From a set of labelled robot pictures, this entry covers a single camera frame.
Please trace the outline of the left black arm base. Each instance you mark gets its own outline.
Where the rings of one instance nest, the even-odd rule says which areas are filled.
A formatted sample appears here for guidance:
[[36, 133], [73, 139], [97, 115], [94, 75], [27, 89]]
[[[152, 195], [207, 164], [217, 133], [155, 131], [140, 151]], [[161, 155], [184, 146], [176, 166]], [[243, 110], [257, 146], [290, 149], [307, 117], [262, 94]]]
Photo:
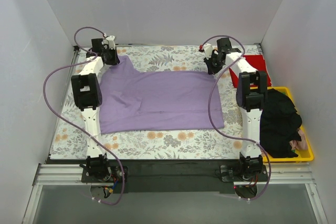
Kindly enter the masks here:
[[114, 183], [122, 182], [122, 170], [119, 166], [89, 167], [80, 164], [82, 168], [81, 181], [83, 183]]

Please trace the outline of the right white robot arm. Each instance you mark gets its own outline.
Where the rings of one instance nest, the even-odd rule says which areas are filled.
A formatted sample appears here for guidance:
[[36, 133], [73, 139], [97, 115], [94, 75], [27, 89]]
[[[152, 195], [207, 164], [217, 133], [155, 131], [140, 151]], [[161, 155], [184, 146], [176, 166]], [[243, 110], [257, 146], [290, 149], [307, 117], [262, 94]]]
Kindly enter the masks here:
[[200, 45], [199, 51], [205, 54], [208, 74], [222, 76], [230, 69], [238, 77], [236, 103], [243, 119], [239, 158], [243, 164], [237, 173], [242, 180], [251, 180], [263, 165], [260, 119], [267, 100], [267, 74], [247, 62], [244, 46], [232, 36], [213, 36]]

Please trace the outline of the lavender t shirt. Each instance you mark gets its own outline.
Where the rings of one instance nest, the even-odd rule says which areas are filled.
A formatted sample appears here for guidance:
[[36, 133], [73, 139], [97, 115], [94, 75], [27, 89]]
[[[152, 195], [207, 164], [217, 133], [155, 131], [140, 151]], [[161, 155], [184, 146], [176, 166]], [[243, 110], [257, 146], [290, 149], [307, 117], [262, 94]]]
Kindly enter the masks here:
[[215, 78], [201, 71], [139, 72], [128, 56], [101, 77], [103, 134], [224, 127]]

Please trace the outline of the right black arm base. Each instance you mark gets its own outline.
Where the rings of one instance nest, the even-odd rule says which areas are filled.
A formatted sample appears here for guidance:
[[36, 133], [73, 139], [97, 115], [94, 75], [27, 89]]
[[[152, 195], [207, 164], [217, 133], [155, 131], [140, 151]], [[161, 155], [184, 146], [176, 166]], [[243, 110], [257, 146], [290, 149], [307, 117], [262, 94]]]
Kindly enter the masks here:
[[222, 164], [218, 170], [218, 178], [223, 182], [266, 182], [268, 172], [263, 165], [259, 171], [250, 171], [243, 168], [240, 162]]

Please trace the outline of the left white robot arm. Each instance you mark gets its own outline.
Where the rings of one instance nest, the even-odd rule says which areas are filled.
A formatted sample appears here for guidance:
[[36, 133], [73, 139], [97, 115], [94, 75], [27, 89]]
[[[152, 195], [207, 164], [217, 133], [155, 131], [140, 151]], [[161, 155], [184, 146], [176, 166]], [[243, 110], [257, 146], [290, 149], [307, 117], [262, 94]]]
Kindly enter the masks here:
[[71, 86], [75, 105], [81, 111], [88, 132], [87, 162], [105, 161], [107, 152], [97, 143], [101, 139], [99, 107], [102, 105], [102, 93], [98, 75], [104, 65], [117, 65], [118, 58], [115, 36], [92, 39], [92, 48], [87, 52], [88, 63], [79, 74], [71, 77]]

